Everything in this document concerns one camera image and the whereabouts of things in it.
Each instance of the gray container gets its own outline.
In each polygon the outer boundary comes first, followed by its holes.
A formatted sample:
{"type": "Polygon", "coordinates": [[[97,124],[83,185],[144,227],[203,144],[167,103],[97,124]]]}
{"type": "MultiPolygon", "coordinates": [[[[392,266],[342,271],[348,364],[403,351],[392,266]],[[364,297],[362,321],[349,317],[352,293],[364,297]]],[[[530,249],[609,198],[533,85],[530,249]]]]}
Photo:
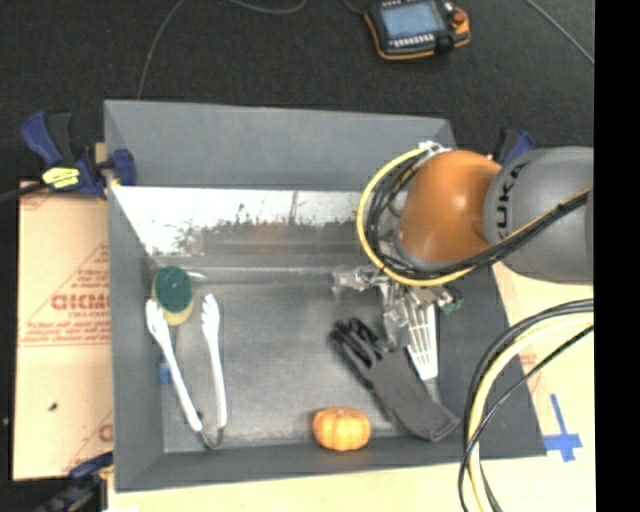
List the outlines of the gray container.
{"type": "MultiPolygon", "coordinates": [[[[333,322],[351,316],[381,329],[381,303],[375,293],[336,297],[331,292],[333,270],[365,262],[349,220],[352,209],[336,219],[332,208],[345,197],[348,204],[378,167],[420,141],[453,146],[446,121],[118,101],[106,102],[105,123],[108,151],[132,151],[139,184],[154,187],[123,187],[109,196],[118,491],[459,462],[462,427],[439,443],[405,433],[385,415],[329,338],[333,322]],[[198,187],[199,192],[180,189],[191,194],[194,203],[203,187],[214,187],[205,191],[211,193],[210,204],[237,201],[238,211],[256,190],[265,197],[291,190],[296,198],[313,191],[307,197],[315,215],[304,217],[309,204],[292,209],[292,201],[282,205],[291,215],[274,215],[262,227],[255,225],[257,212],[238,216],[233,209],[229,223],[220,224],[212,214],[208,226],[194,227],[181,222],[177,203],[142,202],[166,194],[166,187],[184,186],[198,187]],[[140,224],[155,221],[160,232],[171,223],[161,221],[160,214],[168,213],[171,219],[172,208],[173,227],[181,235],[172,250],[154,248],[147,235],[140,235],[140,224]],[[258,234],[274,226],[277,237],[258,234]],[[160,349],[145,326],[151,276],[166,264],[194,272],[197,300],[214,292],[221,304],[230,422],[223,446],[214,452],[198,442],[173,388],[162,384],[160,349]],[[366,448],[337,454],[313,440],[313,412],[332,405],[368,414],[374,431],[366,448]]],[[[171,190],[177,198],[178,189],[171,190]]],[[[463,307],[443,316],[439,327],[440,385],[443,402],[462,415],[475,366],[507,321],[488,269],[466,276],[457,286],[463,307]]],[[[197,318],[176,336],[192,398],[205,418],[211,418],[215,404],[202,343],[197,318]]],[[[521,375],[519,364],[511,365],[494,393],[502,393],[521,375]]],[[[486,431],[483,455],[543,453],[534,409],[522,390],[486,431]]]]}

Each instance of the small orange pumpkin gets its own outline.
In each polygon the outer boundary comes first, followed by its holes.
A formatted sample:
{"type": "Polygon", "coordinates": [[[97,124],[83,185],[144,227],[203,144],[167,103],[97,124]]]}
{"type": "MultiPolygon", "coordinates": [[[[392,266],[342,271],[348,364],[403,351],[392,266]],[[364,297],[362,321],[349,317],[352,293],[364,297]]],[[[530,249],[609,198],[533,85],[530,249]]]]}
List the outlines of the small orange pumpkin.
{"type": "Polygon", "coordinates": [[[371,424],[357,409],[327,407],[315,414],[313,434],[321,446],[330,450],[358,450],[369,442],[371,424]]]}

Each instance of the cardboard sheet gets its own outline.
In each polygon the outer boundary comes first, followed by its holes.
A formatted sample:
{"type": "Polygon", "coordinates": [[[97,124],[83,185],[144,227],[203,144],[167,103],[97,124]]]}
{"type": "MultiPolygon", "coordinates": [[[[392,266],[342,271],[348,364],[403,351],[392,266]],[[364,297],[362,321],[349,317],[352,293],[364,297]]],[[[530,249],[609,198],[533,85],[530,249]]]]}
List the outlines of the cardboard sheet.
{"type": "Polygon", "coordinates": [[[106,203],[43,191],[19,215],[13,478],[65,476],[113,444],[106,203]]]}

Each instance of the green sponge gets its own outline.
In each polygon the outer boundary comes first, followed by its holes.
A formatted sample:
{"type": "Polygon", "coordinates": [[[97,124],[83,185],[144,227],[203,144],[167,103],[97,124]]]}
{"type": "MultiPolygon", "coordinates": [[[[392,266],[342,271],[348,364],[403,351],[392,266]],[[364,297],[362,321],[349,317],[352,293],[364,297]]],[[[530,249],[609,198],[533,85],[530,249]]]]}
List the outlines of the green sponge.
{"type": "Polygon", "coordinates": [[[164,267],[153,279],[151,298],[160,305],[169,325],[180,325],[193,310],[191,278],[179,267],[164,267]]]}

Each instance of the blue tape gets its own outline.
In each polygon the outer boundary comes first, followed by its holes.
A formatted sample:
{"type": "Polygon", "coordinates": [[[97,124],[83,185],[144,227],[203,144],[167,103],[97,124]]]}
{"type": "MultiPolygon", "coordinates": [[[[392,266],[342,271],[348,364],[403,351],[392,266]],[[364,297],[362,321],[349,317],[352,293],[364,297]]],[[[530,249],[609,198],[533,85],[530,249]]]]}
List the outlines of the blue tape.
{"type": "Polygon", "coordinates": [[[551,394],[551,405],[556,413],[556,419],[560,425],[560,434],[542,436],[544,447],[547,451],[558,450],[562,456],[563,462],[571,462],[576,460],[576,456],[573,450],[576,448],[582,448],[582,441],[578,434],[569,434],[567,432],[567,426],[564,423],[562,412],[560,411],[560,404],[558,397],[555,394],[551,394]]]}

